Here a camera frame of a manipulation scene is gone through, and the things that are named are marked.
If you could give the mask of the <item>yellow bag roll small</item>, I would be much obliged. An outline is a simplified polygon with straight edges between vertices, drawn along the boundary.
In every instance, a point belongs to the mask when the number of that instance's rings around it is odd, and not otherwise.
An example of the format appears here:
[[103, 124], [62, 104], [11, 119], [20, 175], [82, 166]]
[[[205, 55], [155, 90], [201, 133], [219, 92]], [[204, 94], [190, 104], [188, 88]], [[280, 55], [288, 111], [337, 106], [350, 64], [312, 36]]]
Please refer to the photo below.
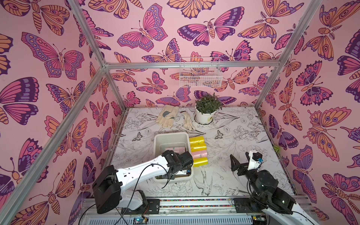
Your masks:
[[194, 159], [193, 166], [194, 167], [200, 167], [208, 164], [207, 157], [199, 157]]

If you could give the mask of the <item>pink bag roll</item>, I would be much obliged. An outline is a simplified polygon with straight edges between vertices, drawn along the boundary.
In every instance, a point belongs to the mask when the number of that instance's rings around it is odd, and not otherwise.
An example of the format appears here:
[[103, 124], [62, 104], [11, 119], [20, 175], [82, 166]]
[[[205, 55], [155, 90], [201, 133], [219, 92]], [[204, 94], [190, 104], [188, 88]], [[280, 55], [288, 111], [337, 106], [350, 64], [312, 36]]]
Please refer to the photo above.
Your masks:
[[182, 154], [186, 151], [186, 148], [185, 147], [168, 147], [168, 148], [165, 148], [165, 151], [173, 151], [175, 153]]
[[192, 155], [193, 159], [206, 158], [208, 153], [207, 153], [207, 150], [202, 150], [202, 151], [191, 152], [191, 155]]

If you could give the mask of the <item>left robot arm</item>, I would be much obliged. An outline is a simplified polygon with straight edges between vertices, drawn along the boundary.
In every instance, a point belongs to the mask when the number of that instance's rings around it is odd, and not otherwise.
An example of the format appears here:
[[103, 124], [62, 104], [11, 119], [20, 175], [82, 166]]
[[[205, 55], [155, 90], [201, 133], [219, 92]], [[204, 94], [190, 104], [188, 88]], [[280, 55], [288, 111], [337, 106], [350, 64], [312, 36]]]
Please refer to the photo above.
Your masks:
[[105, 214], [117, 207], [124, 208], [125, 212], [143, 213], [149, 203], [143, 191], [137, 189], [138, 184], [156, 176], [173, 180], [179, 171], [190, 169], [193, 163], [189, 152], [165, 151], [136, 166], [120, 169], [107, 166], [92, 184], [97, 213]]

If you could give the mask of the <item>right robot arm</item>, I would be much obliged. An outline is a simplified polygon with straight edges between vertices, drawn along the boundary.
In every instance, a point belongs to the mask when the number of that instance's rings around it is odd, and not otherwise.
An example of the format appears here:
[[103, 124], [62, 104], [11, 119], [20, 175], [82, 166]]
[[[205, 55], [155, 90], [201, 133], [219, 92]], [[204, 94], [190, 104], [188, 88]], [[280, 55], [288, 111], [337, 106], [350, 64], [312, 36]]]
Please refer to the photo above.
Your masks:
[[260, 170], [264, 160], [257, 151], [245, 153], [247, 162], [240, 163], [230, 155], [231, 171], [246, 177], [248, 198], [234, 198], [237, 213], [261, 213], [270, 216], [282, 225], [318, 225], [296, 200], [278, 187], [278, 180], [267, 170]]

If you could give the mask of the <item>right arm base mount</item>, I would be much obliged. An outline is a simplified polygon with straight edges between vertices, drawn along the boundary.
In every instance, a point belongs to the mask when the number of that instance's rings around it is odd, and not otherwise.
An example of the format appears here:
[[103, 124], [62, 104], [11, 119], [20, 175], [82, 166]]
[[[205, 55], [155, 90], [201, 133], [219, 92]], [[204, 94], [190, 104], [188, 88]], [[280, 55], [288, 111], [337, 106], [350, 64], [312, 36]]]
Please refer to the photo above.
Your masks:
[[252, 197], [234, 198], [232, 204], [235, 206], [237, 213], [261, 213], [265, 206]]

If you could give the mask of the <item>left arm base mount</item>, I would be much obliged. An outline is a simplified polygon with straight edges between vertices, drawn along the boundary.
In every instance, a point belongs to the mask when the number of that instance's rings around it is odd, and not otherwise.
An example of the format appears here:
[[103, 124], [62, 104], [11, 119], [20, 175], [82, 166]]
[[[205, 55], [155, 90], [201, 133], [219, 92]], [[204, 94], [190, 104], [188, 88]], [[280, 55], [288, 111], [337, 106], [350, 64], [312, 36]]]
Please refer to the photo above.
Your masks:
[[121, 210], [121, 215], [152, 215], [152, 214], [159, 214], [160, 209], [160, 199], [150, 199], [147, 200], [147, 203], [143, 203], [139, 208], [136, 210], [131, 210], [123, 208]]

